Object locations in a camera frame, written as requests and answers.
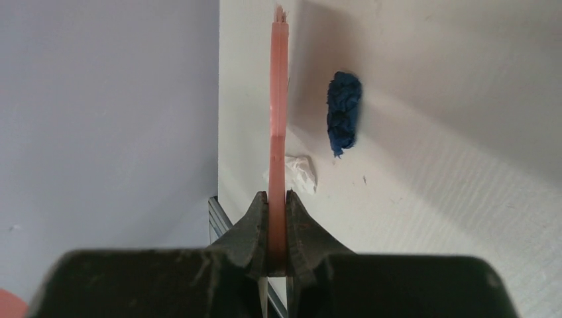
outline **crumpled white paper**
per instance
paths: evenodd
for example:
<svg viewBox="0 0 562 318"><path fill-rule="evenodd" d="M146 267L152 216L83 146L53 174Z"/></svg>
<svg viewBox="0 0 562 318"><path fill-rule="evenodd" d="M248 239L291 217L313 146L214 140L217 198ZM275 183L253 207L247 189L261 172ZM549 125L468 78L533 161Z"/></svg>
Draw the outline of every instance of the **crumpled white paper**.
<svg viewBox="0 0 562 318"><path fill-rule="evenodd" d="M269 182L269 170L263 175ZM306 157L285 156L285 189L293 189L298 193L316 193L316 177L310 169L310 163Z"/></svg>

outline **white table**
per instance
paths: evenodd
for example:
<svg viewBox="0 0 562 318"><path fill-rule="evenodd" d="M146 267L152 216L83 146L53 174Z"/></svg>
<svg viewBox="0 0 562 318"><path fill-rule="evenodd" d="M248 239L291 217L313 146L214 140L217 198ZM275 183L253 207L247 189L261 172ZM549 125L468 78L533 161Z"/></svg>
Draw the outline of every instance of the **white table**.
<svg viewBox="0 0 562 318"><path fill-rule="evenodd" d="M357 252L484 258L524 317L560 315L562 3L282 4L286 153L315 168L317 193L300 193L310 214ZM271 1L221 1L219 202L233 221L267 189L272 14ZM341 159L325 124L337 70L365 89L357 145Z"/></svg>

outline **crumpled blue paper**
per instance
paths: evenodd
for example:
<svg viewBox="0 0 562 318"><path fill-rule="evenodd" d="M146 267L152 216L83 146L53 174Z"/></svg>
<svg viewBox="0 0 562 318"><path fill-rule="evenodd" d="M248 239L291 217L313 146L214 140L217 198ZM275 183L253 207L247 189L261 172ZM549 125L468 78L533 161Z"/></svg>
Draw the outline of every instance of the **crumpled blue paper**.
<svg viewBox="0 0 562 318"><path fill-rule="evenodd" d="M359 101L363 91L359 79L349 73L337 72L328 88L328 137L334 157L355 144L359 119Z"/></svg>

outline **blue object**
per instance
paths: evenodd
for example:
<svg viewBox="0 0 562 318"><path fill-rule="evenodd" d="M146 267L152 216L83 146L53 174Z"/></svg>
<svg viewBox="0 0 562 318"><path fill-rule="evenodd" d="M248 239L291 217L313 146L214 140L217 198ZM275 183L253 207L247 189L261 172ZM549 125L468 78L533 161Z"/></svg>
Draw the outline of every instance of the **blue object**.
<svg viewBox="0 0 562 318"><path fill-rule="evenodd" d="M349 73L337 72L328 88L328 137L334 157L355 144L362 89L359 79Z"/></svg>

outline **white wall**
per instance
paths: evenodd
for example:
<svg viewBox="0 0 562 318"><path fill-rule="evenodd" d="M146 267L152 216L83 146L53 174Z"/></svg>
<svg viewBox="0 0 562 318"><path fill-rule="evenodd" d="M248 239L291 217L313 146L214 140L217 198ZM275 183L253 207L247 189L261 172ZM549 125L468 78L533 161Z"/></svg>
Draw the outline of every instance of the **white wall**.
<svg viewBox="0 0 562 318"><path fill-rule="evenodd" d="M0 288L71 248L202 246L218 1L0 4Z"/></svg>
<svg viewBox="0 0 562 318"><path fill-rule="evenodd" d="M523 317L560 317L562 1L279 2L287 154L313 162L317 193L300 193L313 217L357 252L484 258ZM272 12L221 1L219 201L234 220L267 189ZM337 70L365 91L341 160L325 123Z"/></svg>

